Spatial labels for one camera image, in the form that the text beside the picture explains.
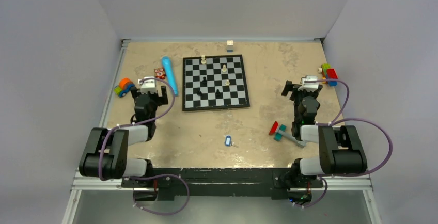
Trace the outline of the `blue key tag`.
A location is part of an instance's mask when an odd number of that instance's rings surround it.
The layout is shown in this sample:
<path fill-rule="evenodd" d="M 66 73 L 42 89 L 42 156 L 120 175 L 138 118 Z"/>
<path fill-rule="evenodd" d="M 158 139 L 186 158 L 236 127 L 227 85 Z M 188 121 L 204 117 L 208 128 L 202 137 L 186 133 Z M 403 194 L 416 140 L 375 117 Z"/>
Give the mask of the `blue key tag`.
<path fill-rule="evenodd" d="M 226 146 L 232 146 L 232 139 L 231 139 L 231 136 L 226 136 L 226 139 L 225 139 L 225 145 Z"/>

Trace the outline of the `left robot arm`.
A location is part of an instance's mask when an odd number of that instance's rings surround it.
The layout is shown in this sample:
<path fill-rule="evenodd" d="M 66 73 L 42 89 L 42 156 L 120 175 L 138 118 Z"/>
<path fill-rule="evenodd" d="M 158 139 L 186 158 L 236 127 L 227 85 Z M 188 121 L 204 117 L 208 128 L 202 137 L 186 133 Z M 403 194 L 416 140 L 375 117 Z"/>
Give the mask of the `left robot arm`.
<path fill-rule="evenodd" d="M 141 93 L 134 88 L 131 94 L 134 99 L 131 124 L 114 131 L 104 127 L 91 129 L 79 163 L 80 175 L 102 181 L 134 177 L 140 187 L 153 183 L 154 173 L 148 170 L 152 167 L 150 160 L 129 158 L 128 146 L 153 138 L 157 108 L 168 104 L 167 91 L 165 86 L 161 86 L 162 95 Z"/>

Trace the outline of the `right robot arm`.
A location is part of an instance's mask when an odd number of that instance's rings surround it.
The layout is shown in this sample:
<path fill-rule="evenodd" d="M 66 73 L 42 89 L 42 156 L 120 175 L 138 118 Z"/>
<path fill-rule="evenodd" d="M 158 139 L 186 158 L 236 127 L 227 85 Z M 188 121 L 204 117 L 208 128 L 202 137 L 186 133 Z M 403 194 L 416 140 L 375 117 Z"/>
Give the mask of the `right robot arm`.
<path fill-rule="evenodd" d="M 361 174 L 367 169 L 367 159 L 357 129 L 352 125 L 318 125 L 316 115 L 320 108 L 317 100 L 322 86 L 314 82 L 294 84 L 286 81 L 282 95 L 290 95 L 294 106 L 291 136 L 298 146 L 312 142 L 319 154 L 296 159 L 290 180 L 303 186 L 310 176 L 323 174 Z"/>

